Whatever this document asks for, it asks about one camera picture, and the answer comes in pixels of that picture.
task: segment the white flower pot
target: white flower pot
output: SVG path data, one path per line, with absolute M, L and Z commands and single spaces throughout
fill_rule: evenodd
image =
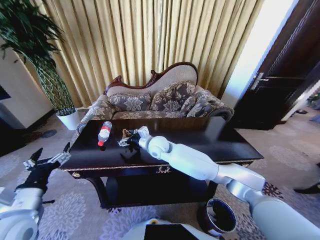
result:
M 76 130 L 78 123 L 80 123 L 80 118 L 77 110 L 67 116 L 57 115 L 57 117 L 69 130 Z

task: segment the table top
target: table top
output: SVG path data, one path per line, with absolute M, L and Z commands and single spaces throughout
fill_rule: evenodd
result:
M 91 120 L 77 138 L 71 158 L 61 169 L 91 169 L 103 167 L 145 167 L 168 165 L 150 156 L 139 147 L 120 147 L 122 130 L 147 126 L 151 136 L 164 136 L 170 142 L 185 144 L 207 154 L 214 162 L 264 158 L 239 133 L 226 124 L 222 117 L 185 117 L 151 119 L 113 119 L 109 139 L 98 146 L 98 134 L 105 120 Z

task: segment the dark wooden table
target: dark wooden table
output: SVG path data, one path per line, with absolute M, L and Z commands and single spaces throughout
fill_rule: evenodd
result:
M 215 163 L 247 167 L 263 156 L 222 117 L 115 119 L 110 137 L 98 146 L 104 120 L 91 120 L 72 146 L 61 169 L 95 187 L 102 208 L 205 202 L 217 185 L 196 180 L 139 147 L 120 147 L 123 129 L 147 126 L 152 136 L 164 136 L 207 154 Z M 106 185 L 101 177 L 108 177 Z

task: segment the door handle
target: door handle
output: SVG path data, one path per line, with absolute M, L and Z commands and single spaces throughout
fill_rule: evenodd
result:
M 258 84 L 260 83 L 260 81 L 269 81 L 269 79 L 267 78 L 262 78 L 264 74 L 265 74 L 264 72 L 259 72 L 258 77 L 256 77 L 256 79 L 254 80 L 250 90 L 255 90 Z

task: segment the upholstered sofa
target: upholstered sofa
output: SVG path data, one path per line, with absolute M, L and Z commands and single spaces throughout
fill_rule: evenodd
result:
M 144 86 L 129 86 L 117 76 L 92 104 L 77 127 L 89 120 L 183 118 L 222 116 L 229 121 L 234 110 L 197 85 L 197 68 L 178 62 L 161 73 L 151 71 Z

